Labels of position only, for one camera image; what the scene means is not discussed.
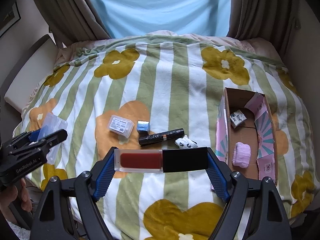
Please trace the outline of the person's left hand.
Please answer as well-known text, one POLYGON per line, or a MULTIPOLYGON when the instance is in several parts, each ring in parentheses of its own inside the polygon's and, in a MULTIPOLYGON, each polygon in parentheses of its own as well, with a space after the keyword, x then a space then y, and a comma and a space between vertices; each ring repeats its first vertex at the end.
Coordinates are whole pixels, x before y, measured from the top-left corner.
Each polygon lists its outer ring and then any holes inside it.
POLYGON ((29 192, 26 188, 25 179, 22 178, 20 180, 21 191, 18 192, 16 186, 10 186, 5 191, 1 192, 1 212, 6 220, 16 224, 17 221, 9 209, 9 205, 13 202, 16 198, 20 198, 22 201, 21 208, 26 211, 30 212, 32 210, 32 203, 30 200, 29 192))

